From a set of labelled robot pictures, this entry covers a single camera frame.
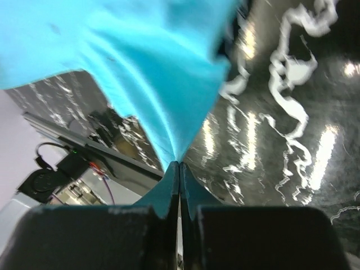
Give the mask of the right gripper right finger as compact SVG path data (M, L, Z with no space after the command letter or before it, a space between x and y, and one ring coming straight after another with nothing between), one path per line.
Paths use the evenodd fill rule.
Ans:
M349 269L320 210L223 204L185 163L179 180L185 269Z

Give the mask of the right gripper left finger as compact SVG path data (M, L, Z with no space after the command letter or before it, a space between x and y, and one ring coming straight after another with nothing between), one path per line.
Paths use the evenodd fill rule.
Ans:
M179 164L132 205L45 205L17 223L2 269L176 269Z

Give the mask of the light blue t shirt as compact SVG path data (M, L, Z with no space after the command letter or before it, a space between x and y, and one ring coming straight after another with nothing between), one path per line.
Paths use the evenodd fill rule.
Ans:
M227 80L248 1L2 1L1 88L84 70L135 116L164 168L181 161Z

